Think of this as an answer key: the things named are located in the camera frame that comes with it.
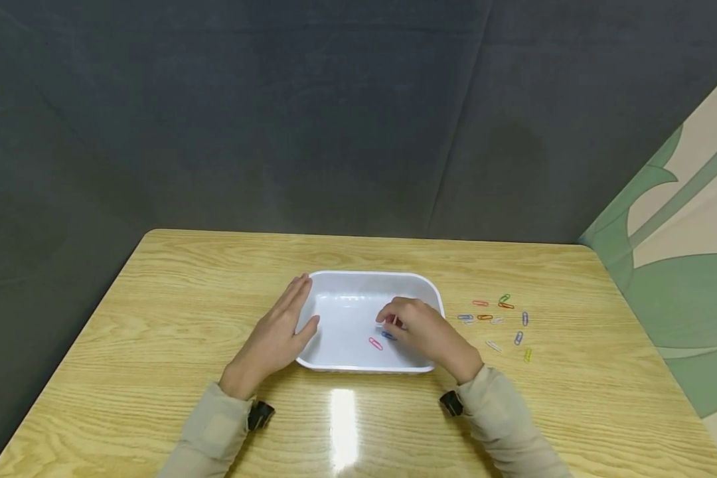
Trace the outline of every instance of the gray wall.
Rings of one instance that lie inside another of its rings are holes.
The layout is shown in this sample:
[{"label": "gray wall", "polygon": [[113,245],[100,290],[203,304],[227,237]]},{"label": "gray wall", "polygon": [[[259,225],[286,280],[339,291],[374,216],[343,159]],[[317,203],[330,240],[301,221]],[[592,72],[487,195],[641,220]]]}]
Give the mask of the gray wall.
[{"label": "gray wall", "polygon": [[0,0],[0,449],[149,228],[573,242],[717,1]]}]

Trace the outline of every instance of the left hand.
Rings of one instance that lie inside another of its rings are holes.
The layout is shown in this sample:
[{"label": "left hand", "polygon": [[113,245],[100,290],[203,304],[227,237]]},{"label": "left hand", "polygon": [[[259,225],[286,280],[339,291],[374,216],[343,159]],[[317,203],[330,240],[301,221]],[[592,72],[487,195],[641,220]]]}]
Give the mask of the left hand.
[{"label": "left hand", "polygon": [[258,321],[223,371],[218,384],[224,393],[249,400],[265,378],[288,366],[303,351],[319,325],[319,316],[314,315],[302,331],[295,333],[312,283],[307,274],[294,278],[271,311]]}]

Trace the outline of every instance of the forearm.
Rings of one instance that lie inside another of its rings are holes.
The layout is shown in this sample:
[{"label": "forearm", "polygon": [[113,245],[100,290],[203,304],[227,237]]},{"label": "forearm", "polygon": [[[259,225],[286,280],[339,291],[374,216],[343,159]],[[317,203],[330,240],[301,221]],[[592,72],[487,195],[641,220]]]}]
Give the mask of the forearm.
[{"label": "forearm", "polygon": [[247,437],[253,399],[231,398],[209,384],[157,478],[222,478]]},{"label": "forearm", "polygon": [[458,388],[473,437],[504,478],[567,478],[568,467],[534,426],[523,397],[495,368],[484,366]]}]

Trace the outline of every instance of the wood grain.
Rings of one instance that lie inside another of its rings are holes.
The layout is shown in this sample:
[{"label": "wood grain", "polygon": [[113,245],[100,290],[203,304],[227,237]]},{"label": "wood grain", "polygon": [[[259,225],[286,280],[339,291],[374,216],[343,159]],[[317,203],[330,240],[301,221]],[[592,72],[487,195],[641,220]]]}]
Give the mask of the wood grain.
[{"label": "wood grain", "polygon": [[[293,276],[315,270],[433,281],[457,330],[513,378],[577,477],[717,477],[714,442],[583,246],[175,230],[143,238],[1,454],[0,477],[153,476],[255,321]],[[503,293],[514,311],[470,304]],[[455,320],[484,311],[505,323]],[[530,324],[515,347],[523,311]],[[438,406],[452,386],[439,369],[380,376],[294,364],[259,391],[277,414],[232,472],[489,476],[465,424]]]}]

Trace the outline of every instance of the white plastic tray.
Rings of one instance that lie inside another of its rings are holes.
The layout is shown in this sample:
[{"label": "white plastic tray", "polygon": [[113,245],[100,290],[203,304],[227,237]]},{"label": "white plastic tray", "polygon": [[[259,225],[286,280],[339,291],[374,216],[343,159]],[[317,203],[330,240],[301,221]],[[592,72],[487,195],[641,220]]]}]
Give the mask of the white plastic tray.
[{"label": "white plastic tray", "polygon": [[433,369],[433,363],[413,349],[383,337],[382,324],[374,322],[395,296],[418,298],[443,315],[438,288],[427,278],[406,272],[347,271],[318,271],[310,277],[313,287],[297,330],[314,315],[321,316],[321,321],[319,331],[297,358],[300,365],[322,371],[375,373]]}]

